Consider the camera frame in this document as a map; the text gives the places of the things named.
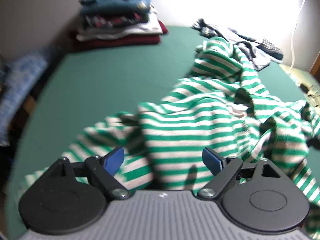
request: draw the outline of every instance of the pillow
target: pillow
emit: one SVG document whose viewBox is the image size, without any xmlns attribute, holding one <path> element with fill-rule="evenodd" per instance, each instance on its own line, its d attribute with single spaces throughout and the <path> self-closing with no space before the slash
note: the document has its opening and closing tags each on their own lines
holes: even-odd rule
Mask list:
<svg viewBox="0 0 320 240">
<path fill-rule="evenodd" d="M 47 47 L 8 63 L 6 91 L 0 99 L 0 146 L 9 145 L 7 130 L 12 118 L 57 52 L 56 48 Z"/>
</svg>

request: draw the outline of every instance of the white wall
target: white wall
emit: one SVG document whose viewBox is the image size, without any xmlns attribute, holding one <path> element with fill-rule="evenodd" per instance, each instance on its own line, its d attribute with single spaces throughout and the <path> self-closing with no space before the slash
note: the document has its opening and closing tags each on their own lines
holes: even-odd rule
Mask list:
<svg viewBox="0 0 320 240">
<path fill-rule="evenodd" d="M 302 0 L 153 0 L 167 25 L 199 17 L 267 37 L 291 64 L 290 36 Z M 78 0 L 0 0 L 0 53 L 7 59 L 52 41 L 77 14 Z M 320 0 L 307 0 L 295 36 L 296 67 L 309 70 L 320 51 Z"/>
</svg>

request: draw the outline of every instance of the green and white stripes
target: green and white stripes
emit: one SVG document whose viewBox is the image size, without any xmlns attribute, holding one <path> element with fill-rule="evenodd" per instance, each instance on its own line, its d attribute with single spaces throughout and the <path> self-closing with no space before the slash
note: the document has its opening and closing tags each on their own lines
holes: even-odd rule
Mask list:
<svg viewBox="0 0 320 240">
<path fill-rule="evenodd" d="M 84 129 L 63 156 L 84 161 L 123 146 L 116 178 L 128 189 L 157 178 L 165 189 L 195 192 L 212 178 L 202 162 L 204 147 L 247 162 L 267 157 L 312 203 L 305 227 L 318 238 L 320 190 L 307 165 L 306 141 L 319 137 L 319 117 L 304 101 L 269 95 L 245 55 L 223 38 L 211 38 L 197 52 L 189 76 L 159 105 L 141 103 L 136 115 L 121 112 Z M 40 175 L 26 176 L 24 186 Z"/>
</svg>

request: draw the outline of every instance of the screw head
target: screw head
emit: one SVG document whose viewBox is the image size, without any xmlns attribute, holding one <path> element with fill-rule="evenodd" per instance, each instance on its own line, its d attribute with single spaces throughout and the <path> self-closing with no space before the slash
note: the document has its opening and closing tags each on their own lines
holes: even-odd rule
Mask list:
<svg viewBox="0 0 320 240">
<path fill-rule="evenodd" d="M 127 197 L 129 195 L 129 192 L 126 189 L 123 188 L 116 188 L 112 191 L 112 194 L 116 197 L 116 198 L 124 198 Z"/>
<path fill-rule="evenodd" d="M 201 198 L 213 198 L 216 192 L 211 188 L 203 188 L 199 190 L 198 196 Z"/>
</svg>

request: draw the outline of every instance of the stack of folded clothes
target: stack of folded clothes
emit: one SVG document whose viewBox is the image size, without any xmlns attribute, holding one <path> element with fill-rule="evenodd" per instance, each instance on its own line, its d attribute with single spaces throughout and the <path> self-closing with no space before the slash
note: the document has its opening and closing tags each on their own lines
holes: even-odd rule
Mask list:
<svg viewBox="0 0 320 240">
<path fill-rule="evenodd" d="M 151 0 L 80 0 L 83 26 L 74 33 L 76 50 L 158 44 L 168 31 Z"/>
</svg>

